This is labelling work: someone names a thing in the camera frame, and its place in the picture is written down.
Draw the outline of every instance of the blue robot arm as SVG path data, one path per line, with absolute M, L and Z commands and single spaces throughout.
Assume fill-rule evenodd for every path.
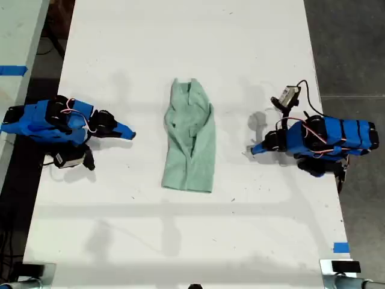
M 279 99 L 271 98 L 273 105 L 283 113 L 282 128 L 276 126 L 275 131 L 270 131 L 262 143 L 251 148 L 251 154 L 289 152 L 299 159 L 298 167 L 313 176 L 333 172 L 340 179 L 340 191 L 347 166 L 339 161 L 347 160 L 348 155 L 364 155 L 378 148 L 375 125 L 365 120 L 336 119 L 313 108 L 317 115 L 310 117 L 304 112 L 306 120 L 299 120 L 288 128 L 289 113 L 299 103 L 302 82 L 306 84 L 307 100 L 313 108 L 306 80 L 287 86 Z
M 132 140 L 136 133 L 119 123 L 106 110 L 93 111 L 93 106 L 76 99 L 56 96 L 36 104 L 10 107 L 0 131 L 30 137 L 54 158 L 57 167 L 83 163 L 95 168 L 90 137 L 117 137 Z

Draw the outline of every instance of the folded cloth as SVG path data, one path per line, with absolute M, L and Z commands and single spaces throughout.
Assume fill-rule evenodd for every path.
M 162 186 L 212 191 L 215 166 L 214 108 L 196 79 L 171 88 L 165 115 L 169 148 Z

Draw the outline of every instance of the white table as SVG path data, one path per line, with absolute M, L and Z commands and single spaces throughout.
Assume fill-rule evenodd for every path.
M 161 187 L 175 77 L 215 108 L 211 194 Z M 77 0 L 59 93 L 138 134 L 90 140 L 94 172 L 43 169 L 24 261 L 56 263 L 54 288 L 322 288 L 319 259 L 349 257 L 333 176 L 242 154 L 303 78 L 320 109 L 302 0 Z
M 25 65 L 24 77 L 0 76 L 0 122 L 8 107 L 23 105 L 49 0 L 0 0 L 0 65 Z M 14 135 L 0 136 L 0 188 L 13 151 Z

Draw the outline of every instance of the black cable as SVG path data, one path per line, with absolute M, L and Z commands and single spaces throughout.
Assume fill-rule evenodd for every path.
M 321 116 L 325 116 L 325 117 L 328 117 L 327 115 L 323 114 L 323 113 L 320 113 L 318 110 L 316 110 L 314 108 L 314 106 L 312 105 L 312 103 L 310 102 L 310 93 L 309 93 L 309 84 L 307 83 L 307 80 L 306 79 L 303 79 L 301 80 L 299 83 L 297 83 L 297 86 L 300 86 L 301 83 L 305 83 L 306 85 L 306 93 L 307 93 L 307 102 L 309 103 L 310 107 L 312 108 L 313 111 L 315 111 L 316 113 L 318 113 L 319 115 Z
M 3 257 L 5 257 L 5 258 L 10 258 L 11 255 L 4 254 Z M 13 257 L 13 258 L 23 258 L 24 255 L 12 255 L 12 257 Z
M 36 53 L 36 55 L 46 55 L 46 54 L 50 53 L 52 50 L 54 50 L 54 47 L 51 47 L 51 49 L 46 51 L 46 52 Z
M 10 268 L 8 270 L 8 281 L 10 280 L 10 277 L 11 277 L 11 272 L 12 272 L 12 269 L 13 269 L 13 247 L 12 247 L 12 241 L 13 241 L 13 223 L 14 223 L 14 218 L 13 216 L 10 216 L 10 219 L 11 219 L 11 234 L 10 234 Z
M 4 249 L 5 249 L 5 244 L 7 243 L 8 239 L 8 229 L 5 230 L 5 237 L 4 241 L 2 242 L 1 246 L 1 255 L 4 256 Z M 0 278 L 3 279 L 2 274 L 3 274 L 3 268 L 4 268 L 4 258 L 0 258 Z

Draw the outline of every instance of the gray floor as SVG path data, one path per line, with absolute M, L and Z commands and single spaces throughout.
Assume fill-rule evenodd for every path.
M 385 1 L 305 0 L 326 114 L 385 128 Z M 42 40 L 39 51 L 47 51 Z M 56 51 L 36 58 L 32 77 L 59 78 Z M 340 196 L 352 257 L 362 276 L 385 281 L 385 148 L 352 158 Z

